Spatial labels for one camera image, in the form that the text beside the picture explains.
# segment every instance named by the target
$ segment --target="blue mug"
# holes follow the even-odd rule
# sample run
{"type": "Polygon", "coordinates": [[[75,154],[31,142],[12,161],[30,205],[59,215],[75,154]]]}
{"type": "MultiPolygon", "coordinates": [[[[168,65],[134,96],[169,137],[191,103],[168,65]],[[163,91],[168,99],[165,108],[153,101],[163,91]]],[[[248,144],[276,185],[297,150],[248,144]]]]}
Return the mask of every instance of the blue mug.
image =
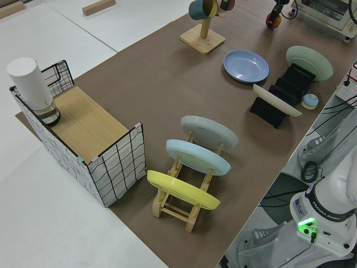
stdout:
{"type": "Polygon", "coordinates": [[[213,18],[218,11],[216,0],[194,0],[189,6],[190,17],[195,21],[213,18]]]}

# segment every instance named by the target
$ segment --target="plate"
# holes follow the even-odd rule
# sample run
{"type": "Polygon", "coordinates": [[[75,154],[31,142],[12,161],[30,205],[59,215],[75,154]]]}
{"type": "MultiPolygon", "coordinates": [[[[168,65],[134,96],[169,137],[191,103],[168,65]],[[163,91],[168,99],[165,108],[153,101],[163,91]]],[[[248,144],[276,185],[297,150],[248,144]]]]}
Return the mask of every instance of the plate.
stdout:
{"type": "Polygon", "coordinates": [[[286,52],[289,65],[295,63],[316,75],[316,81],[323,81],[332,76],[334,70],[330,62],[317,51],[305,46],[292,46],[286,52]]]}
{"type": "Polygon", "coordinates": [[[187,141],[168,140],[166,151],[174,159],[179,156],[183,165],[205,174],[213,169],[213,175],[223,176],[230,170],[229,163],[221,156],[187,141]]]}
{"type": "Polygon", "coordinates": [[[220,201],[209,193],[164,173],[148,170],[147,180],[165,193],[201,208],[212,210],[220,204],[220,201]]]}
{"type": "Polygon", "coordinates": [[[189,135],[193,131],[192,139],[204,146],[218,149],[224,143],[224,150],[237,146],[239,139],[229,128],[200,116],[184,116],[181,118],[181,128],[189,135]]]}
{"type": "Polygon", "coordinates": [[[260,86],[254,84],[253,90],[258,95],[258,97],[264,99],[266,102],[270,103],[272,106],[279,109],[283,113],[288,114],[289,116],[292,117],[298,117],[302,115],[302,113],[299,110],[290,106],[289,104],[279,99],[278,97],[276,97],[269,91],[265,90],[264,88],[261,88],[260,86]]]}
{"type": "Polygon", "coordinates": [[[268,63],[258,54],[248,50],[234,50],[224,57],[227,73],[243,83],[256,83],[269,74],[268,63]]]}

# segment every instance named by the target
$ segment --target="red object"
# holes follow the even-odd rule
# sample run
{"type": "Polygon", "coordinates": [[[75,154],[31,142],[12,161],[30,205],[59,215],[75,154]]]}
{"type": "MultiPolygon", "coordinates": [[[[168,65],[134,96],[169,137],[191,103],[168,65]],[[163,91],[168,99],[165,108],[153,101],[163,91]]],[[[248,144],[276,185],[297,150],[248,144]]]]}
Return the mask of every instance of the red object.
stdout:
{"type": "Polygon", "coordinates": [[[273,23],[271,24],[269,19],[270,19],[271,13],[268,14],[267,19],[266,19],[266,25],[268,26],[268,28],[271,29],[275,29],[279,26],[279,24],[281,23],[281,19],[282,17],[280,15],[278,15],[276,17],[276,19],[273,21],[273,23]]]}

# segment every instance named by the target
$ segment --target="white plate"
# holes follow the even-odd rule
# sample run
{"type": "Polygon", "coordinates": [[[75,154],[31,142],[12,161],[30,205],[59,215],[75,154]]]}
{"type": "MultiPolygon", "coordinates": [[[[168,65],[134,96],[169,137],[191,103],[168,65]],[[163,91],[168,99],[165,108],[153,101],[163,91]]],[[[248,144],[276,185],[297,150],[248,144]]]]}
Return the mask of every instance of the white plate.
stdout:
{"type": "Polygon", "coordinates": [[[224,143],[224,150],[237,146],[239,139],[229,128],[200,116],[184,116],[181,118],[181,128],[189,134],[192,130],[192,139],[204,146],[218,149],[224,143]]]}
{"type": "Polygon", "coordinates": [[[180,156],[179,162],[189,168],[208,174],[223,176],[230,170],[230,165],[222,157],[197,144],[180,140],[166,141],[166,151],[174,159],[180,156]]]}
{"type": "Polygon", "coordinates": [[[258,95],[258,97],[264,99],[266,102],[270,103],[272,106],[279,109],[283,113],[293,117],[298,117],[302,115],[302,113],[299,110],[290,106],[289,104],[279,99],[269,91],[266,91],[264,88],[261,88],[260,86],[254,84],[253,90],[258,95]]]}
{"type": "Polygon", "coordinates": [[[292,46],[286,52],[289,65],[295,63],[316,75],[316,81],[323,81],[332,76],[334,70],[330,62],[317,51],[305,46],[292,46]]]}

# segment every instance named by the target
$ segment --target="brown table mat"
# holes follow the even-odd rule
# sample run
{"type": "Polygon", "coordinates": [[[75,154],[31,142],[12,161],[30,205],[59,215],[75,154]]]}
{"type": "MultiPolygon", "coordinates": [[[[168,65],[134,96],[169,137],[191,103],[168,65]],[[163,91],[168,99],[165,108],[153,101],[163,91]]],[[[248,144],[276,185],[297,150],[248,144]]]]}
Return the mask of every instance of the brown table mat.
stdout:
{"type": "MultiPolygon", "coordinates": [[[[201,23],[185,15],[75,80],[125,126],[143,123],[150,170],[166,173],[172,166],[165,145],[168,139],[186,139],[180,127],[182,116],[213,119],[240,138],[237,148],[222,153],[231,171],[213,177],[208,189],[221,205],[213,211],[202,209],[191,234],[184,231],[184,222],[172,216],[152,216],[157,191],[146,178],[110,207],[170,268],[216,266],[357,58],[355,40],[344,43],[338,33],[302,14],[292,21],[283,19],[275,30],[266,28],[266,16],[274,4],[238,0],[226,18],[212,19],[210,28],[226,41],[208,55],[179,40],[201,23]],[[264,57],[270,74],[259,85],[268,89],[288,68],[286,51],[295,45],[325,55],[334,74],[314,82],[309,90],[320,99],[317,109],[297,105],[303,115],[287,117],[274,129],[249,112],[256,97],[252,85],[232,79],[224,70],[223,58],[240,49],[264,57]]],[[[179,178],[200,185],[203,176],[183,169],[179,178]]]]}

